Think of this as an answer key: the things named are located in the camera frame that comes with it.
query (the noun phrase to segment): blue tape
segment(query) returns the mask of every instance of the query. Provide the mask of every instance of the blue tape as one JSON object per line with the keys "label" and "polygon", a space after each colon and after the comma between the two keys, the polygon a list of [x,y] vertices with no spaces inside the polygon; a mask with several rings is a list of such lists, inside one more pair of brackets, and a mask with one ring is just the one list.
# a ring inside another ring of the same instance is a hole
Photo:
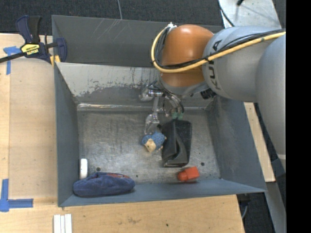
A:
{"label": "blue tape", "polygon": [[8,212],[15,208],[32,208],[33,199],[9,200],[9,179],[2,180],[0,212]]}
{"label": "blue tape", "polygon": [[[8,48],[4,48],[3,51],[10,56],[11,54],[16,54],[16,53],[20,53],[20,49],[17,48],[16,46],[14,47],[8,47]],[[6,64],[6,75],[11,73],[11,61],[9,60]]]}

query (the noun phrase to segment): clamp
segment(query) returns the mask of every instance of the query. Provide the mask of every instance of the clamp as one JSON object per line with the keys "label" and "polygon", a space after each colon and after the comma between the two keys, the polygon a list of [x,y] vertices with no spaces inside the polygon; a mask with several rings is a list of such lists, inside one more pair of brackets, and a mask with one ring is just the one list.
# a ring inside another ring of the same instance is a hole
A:
{"label": "clamp", "polygon": [[67,45],[64,38],[57,38],[55,42],[47,44],[47,36],[45,35],[45,43],[40,42],[39,26],[41,20],[42,17],[40,16],[22,16],[16,21],[17,31],[24,38],[25,44],[20,47],[21,52],[1,58],[0,63],[24,56],[53,64],[53,56],[49,53],[49,49],[54,47],[58,47],[60,61],[65,61]]}

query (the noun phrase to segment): orange object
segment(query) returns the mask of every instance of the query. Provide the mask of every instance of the orange object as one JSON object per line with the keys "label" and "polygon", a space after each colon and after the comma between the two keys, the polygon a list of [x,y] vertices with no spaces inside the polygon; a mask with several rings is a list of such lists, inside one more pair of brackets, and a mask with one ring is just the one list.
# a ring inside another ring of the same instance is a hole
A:
{"label": "orange object", "polygon": [[[204,49],[214,34],[201,26],[185,24],[173,29],[165,40],[161,64],[164,66],[203,57]],[[174,87],[204,82],[202,66],[179,73],[161,73],[161,79]]]}
{"label": "orange object", "polygon": [[188,181],[196,179],[200,176],[199,170],[196,166],[186,168],[185,170],[177,174],[177,178],[180,181]]}

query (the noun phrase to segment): bin floor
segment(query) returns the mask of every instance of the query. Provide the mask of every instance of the bin floor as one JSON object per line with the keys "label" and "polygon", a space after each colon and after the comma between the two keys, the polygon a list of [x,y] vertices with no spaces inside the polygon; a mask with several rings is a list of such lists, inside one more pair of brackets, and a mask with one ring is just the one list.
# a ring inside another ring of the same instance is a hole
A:
{"label": "bin floor", "polygon": [[[163,167],[161,151],[149,153],[140,144],[145,118],[151,111],[78,111],[80,158],[89,160],[89,171],[116,172],[130,176],[136,183],[178,182],[179,167]],[[169,118],[159,114],[160,123]],[[219,179],[220,172],[206,111],[190,109],[183,120],[192,123],[190,161],[197,166],[200,179]]]}

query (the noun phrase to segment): gray bin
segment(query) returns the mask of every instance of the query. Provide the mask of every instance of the gray bin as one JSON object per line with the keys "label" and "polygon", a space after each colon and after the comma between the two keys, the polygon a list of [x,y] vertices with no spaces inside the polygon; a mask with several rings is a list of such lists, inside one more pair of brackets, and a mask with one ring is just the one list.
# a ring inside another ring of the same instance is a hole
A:
{"label": "gray bin", "polygon": [[[184,120],[192,123],[190,162],[163,167],[160,151],[140,144],[153,101],[138,99],[142,85],[157,78],[150,63],[153,39],[167,23],[53,16],[54,38],[68,45],[55,73],[58,205],[75,206],[264,192],[253,136],[243,102],[201,95],[184,99]],[[212,32],[219,27],[203,26]],[[159,115],[160,123],[170,120]],[[127,194],[81,198],[72,185],[79,160],[96,170],[130,176]],[[200,177],[181,183],[176,175],[197,166]]]}

